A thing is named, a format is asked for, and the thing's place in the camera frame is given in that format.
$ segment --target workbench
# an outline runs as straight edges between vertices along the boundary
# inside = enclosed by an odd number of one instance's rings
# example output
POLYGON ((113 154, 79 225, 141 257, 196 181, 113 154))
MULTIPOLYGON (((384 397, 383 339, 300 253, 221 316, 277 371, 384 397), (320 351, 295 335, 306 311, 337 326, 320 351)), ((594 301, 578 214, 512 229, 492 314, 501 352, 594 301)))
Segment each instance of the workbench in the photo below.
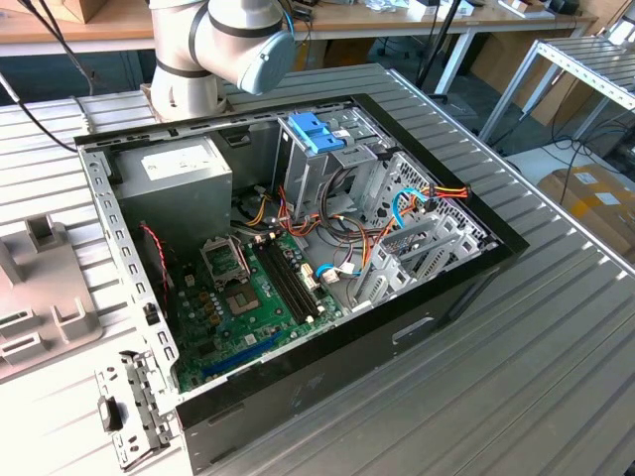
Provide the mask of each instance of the workbench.
MULTIPOLYGON (((596 17, 582 13, 577 17, 557 15, 552 19, 524 19, 503 9, 497 0, 476 8, 473 15, 454 18, 449 33, 459 34, 435 93, 445 94, 458 72, 477 33, 541 30, 571 30, 580 37, 596 17)), ((62 47, 31 15, 4 11, 0 18, 0 57, 60 54, 62 47)), ((380 38, 428 35, 433 15, 414 18, 407 9, 376 13, 362 3, 351 6, 317 4, 311 40, 380 38)), ((435 32, 443 20, 438 19, 435 32)), ((154 48, 152 19, 144 0, 109 0, 87 25, 61 22, 64 37, 77 53, 150 50, 154 48)), ((296 22, 296 40, 309 38, 307 26, 296 22)))
MULTIPOLYGON (((296 72, 238 111, 365 92, 531 244, 455 323, 221 460, 244 475, 621 475, 635 455, 635 272, 397 72, 366 64, 296 72)), ((97 131, 154 122, 140 92, 83 98, 97 131)), ((31 110, 81 133, 70 100, 31 110)), ((103 337, 0 386, 3 470, 118 474, 92 371, 139 349, 78 157, 17 107, 0 109, 0 234, 49 212, 69 230, 103 337)), ((189 474, 173 440, 135 475, 189 474)))

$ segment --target blue wire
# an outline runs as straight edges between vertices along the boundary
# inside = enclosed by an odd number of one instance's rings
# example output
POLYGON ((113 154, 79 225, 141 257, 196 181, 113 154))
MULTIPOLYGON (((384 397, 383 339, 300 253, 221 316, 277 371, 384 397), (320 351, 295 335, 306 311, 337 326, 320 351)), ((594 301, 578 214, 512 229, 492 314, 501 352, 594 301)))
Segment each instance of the blue wire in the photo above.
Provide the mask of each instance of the blue wire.
POLYGON ((335 265, 332 265, 331 263, 325 263, 317 268, 316 276, 319 278, 324 271, 332 270, 334 267, 335 265))
POLYGON ((287 12, 287 10, 283 11, 285 12, 285 17, 287 17, 287 25, 289 25, 289 31, 295 37, 296 29, 294 28, 294 21, 291 19, 291 16, 289 15, 289 12, 287 12))
POLYGON ((393 198, 392 210, 393 210, 393 216, 395 217, 395 221, 397 222, 400 228, 403 228, 406 226, 406 224, 404 223, 404 220, 401 217, 401 214, 399 213, 399 196, 402 194, 404 195, 412 194, 423 203, 428 201, 428 198, 415 188, 408 187, 408 188, 404 188, 403 190, 399 190, 397 194, 395 195, 395 197, 393 198))

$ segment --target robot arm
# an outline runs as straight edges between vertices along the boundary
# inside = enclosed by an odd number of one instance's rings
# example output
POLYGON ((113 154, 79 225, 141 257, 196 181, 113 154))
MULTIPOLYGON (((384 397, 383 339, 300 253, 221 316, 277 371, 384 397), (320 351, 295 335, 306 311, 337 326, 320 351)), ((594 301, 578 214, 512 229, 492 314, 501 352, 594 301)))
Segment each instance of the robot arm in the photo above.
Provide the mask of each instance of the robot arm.
POLYGON ((251 94, 273 89, 295 57, 277 0, 152 0, 157 69, 152 103, 166 120, 225 106, 220 78, 251 94))

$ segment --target ram slot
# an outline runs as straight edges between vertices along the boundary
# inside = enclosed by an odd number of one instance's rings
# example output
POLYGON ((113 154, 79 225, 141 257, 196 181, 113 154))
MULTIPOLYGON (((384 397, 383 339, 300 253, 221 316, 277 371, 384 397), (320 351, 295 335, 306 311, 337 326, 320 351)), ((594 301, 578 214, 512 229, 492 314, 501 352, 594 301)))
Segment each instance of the ram slot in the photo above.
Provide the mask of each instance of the ram slot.
POLYGON ((309 316, 318 316, 316 303, 276 243, 256 245, 254 254, 297 324, 304 324, 309 316))

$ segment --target slotted aluminum surface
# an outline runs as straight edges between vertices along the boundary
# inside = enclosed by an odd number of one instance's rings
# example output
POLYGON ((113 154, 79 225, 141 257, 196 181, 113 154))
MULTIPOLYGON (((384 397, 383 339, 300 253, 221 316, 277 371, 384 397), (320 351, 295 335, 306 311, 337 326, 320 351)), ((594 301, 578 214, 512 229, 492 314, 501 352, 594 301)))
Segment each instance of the slotted aluminum surface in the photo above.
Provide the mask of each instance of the slotted aluminum surface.
POLYGON ((537 52, 625 109, 635 107, 635 52, 596 37, 538 41, 537 52))
MULTIPOLYGON (((248 110, 355 92, 369 93, 470 182, 531 248, 460 322, 210 474, 622 474, 635 456, 635 281, 623 263, 378 65, 293 73, 270 94, 230 88, 229 98, 248 110)), ((141 93, 86 105, 98 131, 153 122, 141 93)), ((70 101, 32 107, 61 137, 79 132, 70 101)), ((17 460, 20 471, 7 474, 116 475, 92 370, 141 341, 126 318, 79 160, 15 107, 0 109, 0 138, 0 233, 36 211, 64 222, 105 327, 99 342, 0 387, 3 469, 17 460)), ((174 443, 132 474, 188 471, 174 443)))

